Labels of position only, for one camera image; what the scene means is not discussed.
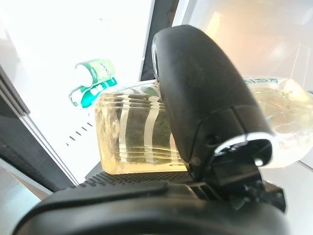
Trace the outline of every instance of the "refrigerator door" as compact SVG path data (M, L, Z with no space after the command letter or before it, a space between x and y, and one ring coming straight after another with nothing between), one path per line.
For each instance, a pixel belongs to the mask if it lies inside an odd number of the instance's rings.
M75 66L108 59L118 85L139 81L153 8L154 0L1 1L1 91L73 184L100 161L93 106L68 98L81 85Z

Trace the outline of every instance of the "yellow liquid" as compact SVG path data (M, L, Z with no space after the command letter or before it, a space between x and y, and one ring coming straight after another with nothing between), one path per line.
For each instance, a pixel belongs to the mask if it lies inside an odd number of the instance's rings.
M277 160L284 167L300 160L313 146L313 99L296 82L284 79L277 90L250 88L279 143Z
M107 173L186 170L159 97L101 94L95 117L102 168Z

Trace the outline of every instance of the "label on bottle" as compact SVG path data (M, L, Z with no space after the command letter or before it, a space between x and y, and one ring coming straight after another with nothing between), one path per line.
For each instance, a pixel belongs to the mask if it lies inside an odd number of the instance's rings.
M249 88L271 88L278 90L278 84L282 77L272 76L243 76L244 82Z
M103 90L107 87L115 86L116 84L117 81L113 77L112 79L96 84L91 88L80 86L69 95L69 99L74 106L87 108L94 103Z
M114 73L114 66L110 60L95 59L77 64L85 66L92 76L92 85L110 80Z

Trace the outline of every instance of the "black rubber grip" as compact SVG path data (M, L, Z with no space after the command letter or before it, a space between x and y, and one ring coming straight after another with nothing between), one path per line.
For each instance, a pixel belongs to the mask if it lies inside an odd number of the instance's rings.
M161 97L188 168L203 170L215 148L236 136L271 135L242 77L202 31L188 25L164 29L155 35L152 50ZM263 163L270 157L262 157Z

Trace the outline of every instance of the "plastic bottle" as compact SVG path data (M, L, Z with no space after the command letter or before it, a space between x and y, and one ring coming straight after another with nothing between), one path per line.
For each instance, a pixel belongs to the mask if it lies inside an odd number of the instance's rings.
M285 167L303 158L313 147L313 97L292 79L246 76L272 131L277 157L266 167Z
M276 134L275 156L266 167L284 167L303 158L313 146L312 95L287 78L246 76L244 82ZM157 82L101 94L95 118L101 163L107 173L186 170Z

